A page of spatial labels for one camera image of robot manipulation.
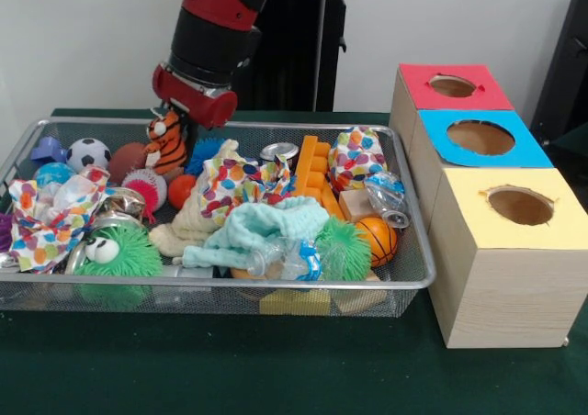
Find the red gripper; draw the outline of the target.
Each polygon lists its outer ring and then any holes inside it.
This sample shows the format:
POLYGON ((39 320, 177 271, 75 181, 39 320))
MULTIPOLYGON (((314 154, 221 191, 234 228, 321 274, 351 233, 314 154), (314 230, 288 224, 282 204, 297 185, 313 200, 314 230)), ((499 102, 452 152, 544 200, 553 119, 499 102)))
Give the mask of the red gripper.
POLYGON ((220 128, 232 117, 237 95, 228 88, 210 88, 174 73, 166 63, 156 66, 153 91, 168 106, 206 129, 220 128))

